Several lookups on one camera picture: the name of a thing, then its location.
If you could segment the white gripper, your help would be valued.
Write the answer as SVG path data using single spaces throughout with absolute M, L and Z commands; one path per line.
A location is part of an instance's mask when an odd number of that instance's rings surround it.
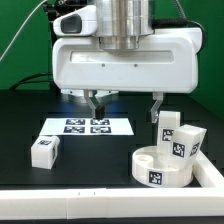
M 141 37 L 135 50 L 102 50 L 94 37 L 61 38 L 52 53 L 53 79 L 61 89 L 85 90 L 96 120 L 104 118 L 105 107 L 92 90 L 154 92 L 150 113 L 156 123 L 164 93 L 196 88 L 201 42 L 198 28 L 158 29 Z

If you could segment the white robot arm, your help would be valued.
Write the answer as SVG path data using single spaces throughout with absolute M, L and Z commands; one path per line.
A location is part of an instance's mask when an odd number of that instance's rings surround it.
M 53 22 L 53 80 L 63 91 L 81 93 L 101 119 L 99 99 L 116 91 L 151 92 L 152 122 L 166 93 L 190 93 L 198 84 L 197 54 L 203 28 L 181 17 L 156 20 L 154 0 L 94 0 Z

